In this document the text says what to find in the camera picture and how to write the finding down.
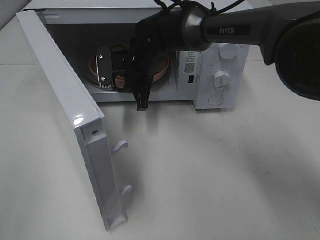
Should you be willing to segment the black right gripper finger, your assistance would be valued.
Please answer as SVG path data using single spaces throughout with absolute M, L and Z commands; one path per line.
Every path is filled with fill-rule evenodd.
M 143 84 L 132 87 L 132 94 L 137 104 L 137 111 L 146 111 L 149 108 L 149 98 L 152 84 Z

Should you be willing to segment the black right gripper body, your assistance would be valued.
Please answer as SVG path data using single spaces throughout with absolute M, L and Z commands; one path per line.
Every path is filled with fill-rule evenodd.
M 184 51 L 181 14 L 155 14 L 135 26 L 135 39 L 126 58 L 126 81 L 143 85 L 150 78 L 154 59 L 166 51 Z

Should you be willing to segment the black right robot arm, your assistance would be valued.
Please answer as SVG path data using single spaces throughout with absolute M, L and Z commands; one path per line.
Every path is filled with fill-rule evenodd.
M 124 61 L 126 82 L 138 111 L 149 107 L 154 74 L 161 53 L 203 52 L 213 43 L 259 46 L 266 65 L 275 65 L 293 93 L 320 99 L 320 4 L 296 2 L 233 11 L 207 8 L 190 0 L 161 5 L 161 11 L 137 23 Z

